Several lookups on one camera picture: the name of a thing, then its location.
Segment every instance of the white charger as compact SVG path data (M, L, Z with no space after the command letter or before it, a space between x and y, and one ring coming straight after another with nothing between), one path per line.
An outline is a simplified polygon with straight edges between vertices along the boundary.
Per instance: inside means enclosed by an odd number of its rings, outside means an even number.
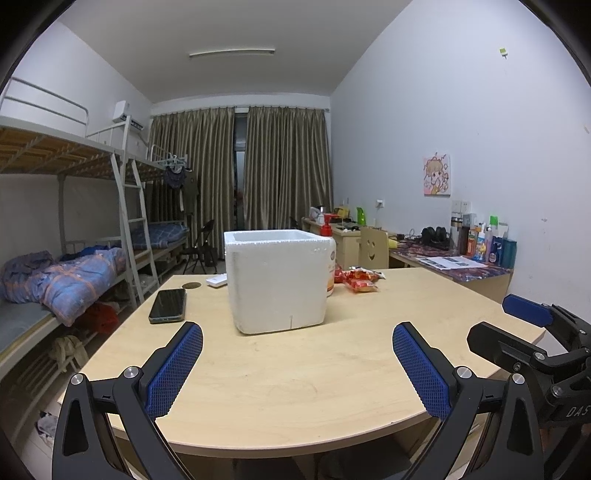
M217 275L212 278L207 278L205 283L213 288L223 287L224 285L228 284L228 274L223 273L222 275Z

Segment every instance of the air conditioner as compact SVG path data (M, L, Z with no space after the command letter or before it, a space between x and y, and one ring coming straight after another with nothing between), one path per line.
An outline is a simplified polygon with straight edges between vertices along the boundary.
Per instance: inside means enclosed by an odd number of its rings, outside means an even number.
M125 100L121 100L115 104L115 111L113 113L113 121L117 122L125 122L127 120L127 116L129 115L129 102ZM144 126L139 122L136 122L133 118L130 122L131 126L135 129L142 131Z

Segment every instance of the paper sheet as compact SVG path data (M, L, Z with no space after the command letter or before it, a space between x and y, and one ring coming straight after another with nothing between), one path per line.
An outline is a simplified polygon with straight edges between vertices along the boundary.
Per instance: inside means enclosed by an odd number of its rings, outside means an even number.
M486 264L475 262L466 257L417 257L417 261L438 270L456 270L458 268L482 268Z

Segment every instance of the smartphone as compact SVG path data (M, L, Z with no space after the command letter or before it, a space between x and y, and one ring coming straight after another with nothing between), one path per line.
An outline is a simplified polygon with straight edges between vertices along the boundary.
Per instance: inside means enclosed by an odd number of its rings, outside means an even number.
M174 290L160 290L150 310L150 323L182 322L187 301L187 291L184 288Z

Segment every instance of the wooden desk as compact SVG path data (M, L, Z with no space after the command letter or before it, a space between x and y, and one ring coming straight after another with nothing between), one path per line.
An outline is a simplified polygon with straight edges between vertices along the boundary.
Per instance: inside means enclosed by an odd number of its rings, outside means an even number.
M309 218L302 218L302 230L304 232L320 235L320 225ZM343 232L338 223L330 225L333 229L333 238L336 243L336 262L342 268L359 266L359 241L361 232Z
M157 424L176 451L222 458L292 456L354 445L429 419L392 352L392 330L410 321L453 365L481 377L498 368L468 350L466 336L487 321L535 342L543 330L422 268L385 270L377 293L336 285L322 325L243 335L228 289L187 291L187 320L201 325L203 353L170 413ZM172 277L161 288L204 275ZM180 324L151 325L152 295L82 369L91 380L142 365ZM112 417L125 436L119 417Z
M447 254L448 252L422 245L408 248L408 245L405 247L404 244L399 244L399 248L390 250L390 258L400 262L404 267L425 268L497 303L503 302L513 276L512 270L494 265L483 265L482 268L438 270L416 260L416 257L445 257Z

